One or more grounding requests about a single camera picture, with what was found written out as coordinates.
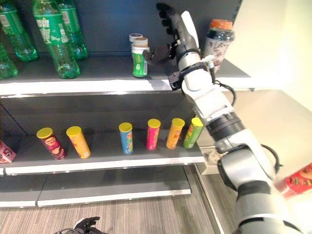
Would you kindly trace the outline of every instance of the gray carpet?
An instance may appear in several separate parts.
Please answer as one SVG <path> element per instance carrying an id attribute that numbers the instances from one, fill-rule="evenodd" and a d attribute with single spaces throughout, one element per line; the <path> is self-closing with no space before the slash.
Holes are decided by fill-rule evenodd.
<path id="1" fill-rule="evenodd" d="M 1 209 L 1 234 L 53 234 L 83 217 L 100 216 L 109 234 L 213 234 L 194 170 L 185 167 L 191 195 L 44 208 Z"/>

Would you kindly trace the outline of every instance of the green plastic bottle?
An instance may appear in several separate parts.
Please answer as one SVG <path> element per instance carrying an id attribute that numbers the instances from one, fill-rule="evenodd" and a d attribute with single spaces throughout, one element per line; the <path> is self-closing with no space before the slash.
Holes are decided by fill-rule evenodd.
<path id="1" fill-rule="evenodd" d="M 0 43 L 0 79 L 10 78 L 18 73 L 16 66 L 8 57 L 4 46 Z"/>
<path id="2" fill-rule="evenodd" d="M 57 3 L 54 0 L 34 0 L 33 12 L 59 76 L 63 79 L 79 76 L 79 67 L 71 51 Z"/>
<path id="3" fill-rule="evenodd" d="M 57 0 L 58 7 L 63 15 L 66 35 L 71 42 L 75 59 L 88 57 L 87 48 L 80 29 L 77 11 L 73 0 Z"/>
<path id="4" fill-rule="evenodd" d="M 0 0 L 0 22 L 4 33 L 14 46 L 16 55 L 24 62 L 38 58 L 15 6 L 10 0 Z"/>

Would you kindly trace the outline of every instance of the yellow chip can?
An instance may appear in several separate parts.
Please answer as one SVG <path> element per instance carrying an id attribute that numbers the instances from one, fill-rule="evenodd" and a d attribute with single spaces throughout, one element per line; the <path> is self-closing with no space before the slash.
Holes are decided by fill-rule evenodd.
<path id="1" fill-rule="evenodd" d="M 169 135 L 168 135 L 167 143 L 166 143 L 166 146 L 168 149 L 176 148 L 176 144 L 179 140 L 179 137 L 180 137 L 180 134 L 184 125 L 185 125 L 185 122 L 181 118 L 174 118 L 172 120 L 172 124 L 170 127 L 170 131 L 169 131 Z"/>
<path id="2" fill-rule="evenodd" d="M 70 127 L 69 129 L 67 129 L 66 134 L 72 142 L 77 153 L 79 154 L 79 157 L 88 158 L 91 155 L 89 146 L 82 134 L 82 130 L 80 127 Z"/>

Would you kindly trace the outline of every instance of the gray shelf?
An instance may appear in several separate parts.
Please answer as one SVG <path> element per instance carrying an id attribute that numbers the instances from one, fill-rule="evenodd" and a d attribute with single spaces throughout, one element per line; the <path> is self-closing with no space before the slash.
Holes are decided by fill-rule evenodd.
<path id="1" fill-rule="evenodd" d="M 32 207 L 48 175 L 0 177 L 0 207 Z"/>
<path id="2" fill-rule="evenodd" d="M 0 178 L 0 207 L 34 207 L 190 194 L 183 166 Z"/>
<path id="3" fill-rule="evenodd" d="M 7 175 L 50 174 L 62 172 L 101 170 L 128 167 L 146 167 L 157 165 L 177 165 L 203 162 L 197 144 L 185 149 L 180 139 L 176 149 L 166 147 L 168 130 L 161 130 L 158 147 L 154 151 L 146 149 L 146 131 L 133 131 L 134 152 L 126 155 L 122 152 L 119 132 L 85 134 L 91 149 L 87 159 L 79 158 L 66 135 L 57 136 L 67 152 L 64 160 L 55 160 L 36 136 L 22 139 L 17 157 L 13 163 L 3 164 Z"/>
<path id="4" fill-rule="evenodd" d="M 190 194 L 182 166 L 49 175 L 38 206 Z"/>
<path id="5" fill-rule="evenodd" d="M 168 76 L 177 71 L 176 61 L 149 66 L 146 78 L 132 75 L 131 56 L 91 56 L 79 61 L 80 76 L 60 79 L 48 54 L 39 60 L 22 63 L 14 60 L 19 74 L 0 81 L 0 97 L 16 98 L 55 94 L 123 94 L 124 92 L 171 92 Z M 216 76 L 221 79 L 250 78 L 246 73 L 224 60 Z"/>

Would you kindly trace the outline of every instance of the blue chip can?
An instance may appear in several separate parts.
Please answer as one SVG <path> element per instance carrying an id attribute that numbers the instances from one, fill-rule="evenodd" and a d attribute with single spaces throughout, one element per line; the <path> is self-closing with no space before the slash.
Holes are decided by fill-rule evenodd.
<path id="1" fill-rule="evenodd" d="M 127 122 L 121 123 L 119 125 L 119 131 L 123 152 L 125 154 L 131 154 L 133 152 L 132 124 Z"/>

